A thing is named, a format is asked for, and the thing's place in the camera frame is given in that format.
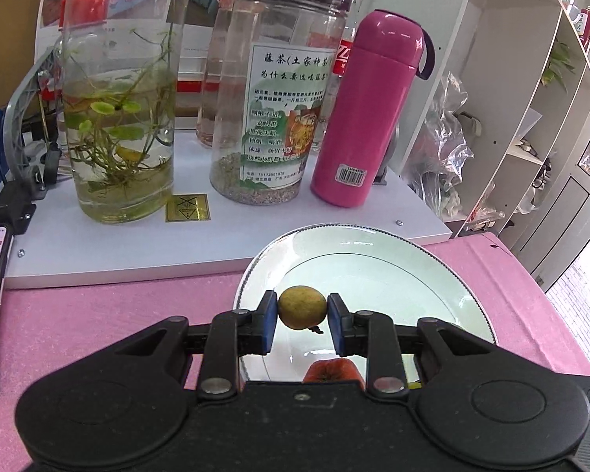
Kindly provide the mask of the red small apple front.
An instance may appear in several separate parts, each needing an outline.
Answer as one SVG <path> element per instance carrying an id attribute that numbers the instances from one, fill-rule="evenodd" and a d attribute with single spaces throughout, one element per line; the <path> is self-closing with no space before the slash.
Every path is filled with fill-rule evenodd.
<path id="1" fill-rule="evenodd" d="M 356 365 L 347 358 L 318 360 L 313 362 L 304 382 L 359 382 L 364 385 L 364 380 Z"/>

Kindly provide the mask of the tan longan fruit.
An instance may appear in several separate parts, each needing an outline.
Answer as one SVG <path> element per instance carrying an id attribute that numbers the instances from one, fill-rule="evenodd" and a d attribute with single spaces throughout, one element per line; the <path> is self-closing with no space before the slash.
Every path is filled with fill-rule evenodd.
<path id="1" fill-rule="evenodd" d="M 319 325 L 327 315 L 327 301 L 316 289 L 307 286 L 290 287 L 279 296 L 278 315 L 286 327 L 321 334 Z"/>

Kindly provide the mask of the white ceramic plate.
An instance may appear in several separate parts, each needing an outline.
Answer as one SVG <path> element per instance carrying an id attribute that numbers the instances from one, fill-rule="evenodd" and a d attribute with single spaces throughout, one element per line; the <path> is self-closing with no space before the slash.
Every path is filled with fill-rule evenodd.
<path id="1" fill-rule="evenodd" d="M 437 317 L 497 341 L 483 306 L 449 266 L 386 231 L 336 224 L 280 236 L 250 262 L 234 306 L 253 310 L 266 291 L 281 294 L 297 286 L 337 293 L 350 311 L 385 313 L 397 325 Z"/>

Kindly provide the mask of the white flat board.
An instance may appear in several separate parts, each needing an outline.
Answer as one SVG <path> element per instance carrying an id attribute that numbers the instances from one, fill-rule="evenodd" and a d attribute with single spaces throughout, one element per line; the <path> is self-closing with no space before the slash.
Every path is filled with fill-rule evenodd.
<path id="1" fill-rule="evenodd" d="M 345 209 L 314 196 L 304 179 L 298 195 L 276 206 L 241 205 L 218 194 L 208 180 L 211 152 L 195 134 L 175 134 L 177 195 L 205 195 L 206 221 L 169 222 L 163 210 L 138 221 L 106 225 L 78 206 L 65 180 L 37 201 L 27 232 L 12 242 L 8 289 L 115 284 L 231 273 L 246 269 L 265 245 L 293 229 L 352 224 L 382 229 L 420 245 L 448 240 L 451 231 L 400 177 L 389 173 L 363 206 Z"/>

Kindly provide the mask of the pink floral tablecloth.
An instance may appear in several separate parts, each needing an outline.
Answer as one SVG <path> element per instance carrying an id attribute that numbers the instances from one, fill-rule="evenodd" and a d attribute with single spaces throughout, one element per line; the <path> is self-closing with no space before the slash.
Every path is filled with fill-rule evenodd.
<path id="1" fill-rule="evenodd" d="M 590 375 L 590 361 L 536 281 L 492 234 L 428 248 L 470 288 L 500 346 L 556 372 Z M 0 471 L 28 456 L 13 411 L 35 380 L 182 314 L 208 323 L 232 307 L 240 273 L 42 290 L 8 290 L 0 317 Z"/>

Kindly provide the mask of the clear crumpled plastic bag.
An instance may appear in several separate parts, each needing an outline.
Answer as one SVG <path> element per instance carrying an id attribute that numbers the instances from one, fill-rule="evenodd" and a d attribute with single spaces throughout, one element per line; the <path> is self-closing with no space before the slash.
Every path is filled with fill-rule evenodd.
<path id="1" fill-rule="evenodd" d="M 447 72 L 440 79 L 402 174 L 438 218 L 455 218 L 463 212 L 456 187 L 463 181 L 463 165 L 474 154 L 456 112 L 467 100 L 463 83 Z"/>

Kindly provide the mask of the pink thermos bottle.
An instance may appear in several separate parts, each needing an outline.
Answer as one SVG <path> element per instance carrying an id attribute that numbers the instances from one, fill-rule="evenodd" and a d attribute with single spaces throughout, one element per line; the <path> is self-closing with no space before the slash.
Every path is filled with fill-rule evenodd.
<path id="1" fill-rule="evenodd" d="M 359 24 L 310 188 L 331 205 L 364 204 L 415 79 L 430 79 L 436 51 L 414 20 L 375 10 Z"/>

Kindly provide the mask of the grey metal lever press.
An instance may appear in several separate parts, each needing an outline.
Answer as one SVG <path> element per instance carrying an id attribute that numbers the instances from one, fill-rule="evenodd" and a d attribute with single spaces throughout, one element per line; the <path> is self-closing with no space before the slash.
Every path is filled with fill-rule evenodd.
<path id="1" fill-rule="evenodd" d="M 58 181 L 61 150 L 54 94 L 45 99 L 48 85 L 54 82 L 55 62 L 55 52 L 49 47 L 24 76 L 4 116 L 3 147 L 10 179 L 32 200 L 42 200 Z"/>

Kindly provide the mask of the clear plastic tea jar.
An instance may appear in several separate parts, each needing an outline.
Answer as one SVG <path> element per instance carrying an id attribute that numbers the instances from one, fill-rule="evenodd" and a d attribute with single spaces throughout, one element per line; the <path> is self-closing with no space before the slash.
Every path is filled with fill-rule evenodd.
<path id="1" fill-rule="evenodd" d="M 252 206 L 298 195 L 347 10 L 340 0 L 234 0 L 210 180 Z"/>

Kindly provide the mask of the red capped plastic bottle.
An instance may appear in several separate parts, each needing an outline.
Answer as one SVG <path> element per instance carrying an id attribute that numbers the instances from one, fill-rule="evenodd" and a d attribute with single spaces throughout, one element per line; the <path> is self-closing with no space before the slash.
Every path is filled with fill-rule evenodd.
<path id="1" fill-rule="evenodd" d="M 69 133 L 82 119 L 76 112 L 75 94 L 90 84 L 93 59 L 102 57 L 103 24 L 108 0 L 63 0 L 59 14 L 59 39 L 53 52 L 54 94 L 57 105 L 57 144 L 61 151 L 59 167 L 70 167 Z"/>

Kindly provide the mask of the tall glass plant vase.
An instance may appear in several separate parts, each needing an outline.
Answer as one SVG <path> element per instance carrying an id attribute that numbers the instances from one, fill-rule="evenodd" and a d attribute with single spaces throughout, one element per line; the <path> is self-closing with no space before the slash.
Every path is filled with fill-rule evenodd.
<path id="1" fill-rule="evenodd" d="M 159 210 L 173 185 L 175 95 L 188 0 L 152 0 L 148 16 L 108 17 L 102 57 L 75 94 L 69 133 L 78 203 L 105 224 Z"/>

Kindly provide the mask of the white shelf unit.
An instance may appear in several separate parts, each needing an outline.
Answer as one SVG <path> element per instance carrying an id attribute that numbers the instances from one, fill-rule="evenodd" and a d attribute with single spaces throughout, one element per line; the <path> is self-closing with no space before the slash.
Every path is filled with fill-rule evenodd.
<path id="1" fill-rule="evenodd" d="M 412 87 L 400 116 L 391 170 L 406 175 L 439 83 L 454 74 L 466 112 L 481 125 L 457 193 L 452 220 L 467 232 L 481 203 L 499 211 L 494 231 L 543 287 L 554 282 L 550 256 L 575 228 L 590 191 L 563 174 L 590 112 L 590 61 L 560 0 L 363 0 L 365 11 L 393 11 L 430 35 L 436 64 Z"/>

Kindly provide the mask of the cola bottle red cap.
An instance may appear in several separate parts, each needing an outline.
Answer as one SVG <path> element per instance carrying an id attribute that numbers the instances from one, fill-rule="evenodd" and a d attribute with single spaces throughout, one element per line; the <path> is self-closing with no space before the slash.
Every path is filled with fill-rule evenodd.
<path id="1" fill-rule="evenodd" d="M 334 58 L 334 66 L 332 66 L 321 112 L 319 112 L 319 119 L 317 120 L 312 143 L 313 152 L 319 152 L 319 149 L 321 149 L 358 27 L 356 11 L 357 0 L 339 0 L 339 5 L 337 7 L 346 13 L 346 21 L 339 47 L 337 47 L 337 54 Z"/>

